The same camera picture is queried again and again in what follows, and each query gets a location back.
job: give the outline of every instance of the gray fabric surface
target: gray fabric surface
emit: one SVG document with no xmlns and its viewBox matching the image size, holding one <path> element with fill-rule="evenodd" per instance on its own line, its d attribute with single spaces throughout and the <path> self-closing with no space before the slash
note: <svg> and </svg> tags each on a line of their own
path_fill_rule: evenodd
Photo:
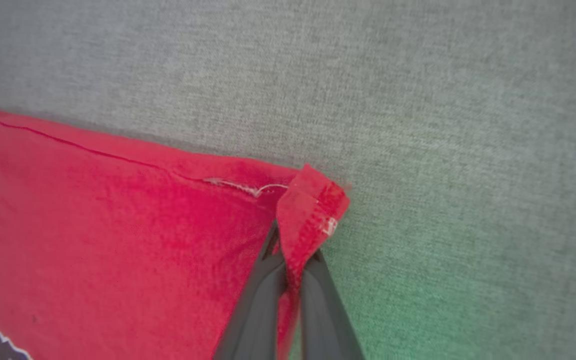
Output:
<svg viewBox="0 0 576 360">
<path fill-rule="evenodd" d="M 0 0 L 0 109 L 351 183 L 370 359 L 576 359 L 576 1 Z"/>
</svg>

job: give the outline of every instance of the textured fabric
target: textured fabric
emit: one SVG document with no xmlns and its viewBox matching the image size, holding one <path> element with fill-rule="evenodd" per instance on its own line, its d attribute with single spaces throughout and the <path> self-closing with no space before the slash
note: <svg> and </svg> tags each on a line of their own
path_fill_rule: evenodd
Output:
<svg viewBox="0 0 576 360">
<path fill-rule="evenodd" d="M 0 112 L 0 333 L 24 359 L 209 359 L 276 217 L 285 358 L 306 260 L 348 204 L 309 166 Z"/>
<path fill-rule="evenodd" d="M 368 358 L 576 359 L 576 1 L 0 0 L 0 109 L 351 184 Z"/>
</svg>

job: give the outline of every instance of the red t-shirt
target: red t-shirt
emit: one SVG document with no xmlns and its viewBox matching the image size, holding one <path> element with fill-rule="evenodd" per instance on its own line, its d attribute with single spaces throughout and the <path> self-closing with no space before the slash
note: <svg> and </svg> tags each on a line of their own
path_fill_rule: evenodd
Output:
<svg viewBox="0 0 576 360">
<path fill-rule="evenodd" d="M 0 112 L 0 357 L 210 358 L 275 218 L 285 356 L 303 266 L 348 203 L 310 166 Z"/>
</svg>

